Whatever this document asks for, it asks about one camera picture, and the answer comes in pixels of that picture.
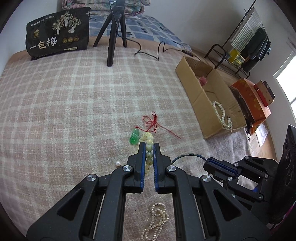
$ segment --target blue patterned sheet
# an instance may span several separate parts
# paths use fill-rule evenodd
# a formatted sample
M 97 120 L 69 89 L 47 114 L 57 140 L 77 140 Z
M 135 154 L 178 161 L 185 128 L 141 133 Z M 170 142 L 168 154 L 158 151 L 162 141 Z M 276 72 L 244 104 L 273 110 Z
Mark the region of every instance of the blue patterned sheet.
M 96 37 L 103 23 L 106 20 L 106 16 L 90 15 L 89 19 L 89 36 Z M 107 31 L 103 36 L 109 36 L 111 29 L 111 23 L 107 27 Z M 128 38 L 146 39 L 155 42 L 164 41 L 166 44 L 177 48 L 184 48 L 191 51 L 188 44 L 183 43 L 174 33 L 166 28 L 162 23 L 155 18 L 139 15 L 134 17 L 126 17 L 126 36 Z

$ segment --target metal bolt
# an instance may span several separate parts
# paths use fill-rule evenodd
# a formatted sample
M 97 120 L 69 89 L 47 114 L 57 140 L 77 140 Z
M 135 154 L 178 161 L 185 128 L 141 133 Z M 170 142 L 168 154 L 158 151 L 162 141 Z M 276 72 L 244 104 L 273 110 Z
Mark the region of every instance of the metal bolt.
M 177 170 L 177 168 L 175 166 L 170 165 L 167 167 L 167 170 L 170 172 L 174 172 L 175 170 Z
M 202 180 L 206 183 L 210 182 L 212 178 L 209 175 L 203 175 Z
M 96 175 L 95 174 L 89 174 L 86 178 L 88 181 L 92 182 L 96 180 Z
M 125 172 L 129 172 L 131 170 L 131 166 L 129 165 L 125 165 L 122 167 L 122 169 L 125 171 Z

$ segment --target black snack bag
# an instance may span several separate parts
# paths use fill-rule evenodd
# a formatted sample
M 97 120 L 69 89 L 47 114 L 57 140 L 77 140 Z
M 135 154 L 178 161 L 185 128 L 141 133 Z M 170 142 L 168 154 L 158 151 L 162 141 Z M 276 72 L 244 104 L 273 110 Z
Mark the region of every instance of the black snack bag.
M 27 24 L 26 48 L 33 59 L 67 50 L 83 50 L 89 42 L 90 7 L 60 11 Z

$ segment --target black tripod leg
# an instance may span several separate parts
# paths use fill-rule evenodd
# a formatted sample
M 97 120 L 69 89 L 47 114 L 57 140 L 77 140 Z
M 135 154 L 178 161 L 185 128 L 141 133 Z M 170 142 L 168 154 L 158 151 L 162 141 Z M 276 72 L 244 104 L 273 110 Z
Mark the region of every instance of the black tripod leg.
M 111 24 L 110 37 L 109 37 L 108 58 L 107 58 L 108 67 L 111 67 L 113 65 L 116 37 L 117 37 L 117 26 L 116 26 L 116 21 L 113 19 Z
M 104 24 L 103 24 L 103 26 L 102 26 L 102 28 L 101 28 L 95 42 L 94 42 L 93 47 L 96 47 L 98 45 L 98 42 L 100 41 L 101 37 L 103 36 L 103 34 L 104 34 L 106 28 L 108 27 L 109 23 L 111 22 L 112 18 L 113 18 L 113 15 L 111 13 L 111 14 L 108 15 L 106 21 L 104 22 Z
M 121 20 L 120 20 L 120 26 L 121 26 L 121 35 L 122 35 L 122 42 L 123 42 L 123 47 L 127 48 L 127 43 L 126 43 L 126 17 L 124 16 L 124 13 L 122 14 Z

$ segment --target red cord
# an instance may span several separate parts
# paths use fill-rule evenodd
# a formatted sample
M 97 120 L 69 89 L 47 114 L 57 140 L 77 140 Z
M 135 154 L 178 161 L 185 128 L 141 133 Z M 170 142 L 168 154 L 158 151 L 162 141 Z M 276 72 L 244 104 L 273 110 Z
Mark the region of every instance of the red cord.
M 142 117 L 143 121 L 146 123 L 146 127 L 148 127 L 147 130 L 143 130 L 140 127 L 136 126 L 135 128 L 140 129 L 141 131 L 145 131 L 145 132 L 154 132 L 156 133 L 156 128 L 157 125 L 159 125 L 161 128 L 167 130 L 169 133 L 173 134 L 175 137 L 178 137 L 179 139 L 181 139 L 181 137 L 177 136 L 175 133 L 173 133 L 172 131 L 170 131 L 169 129 L 166 129 L 165 127 L 161 126 L 158 122 L 157 122 L 157 115 L 154 111 L 152 111 L 152 116 L 153 116 L 153 120 L 151 120 L 151 118 L 149 116 L 144 115 Z

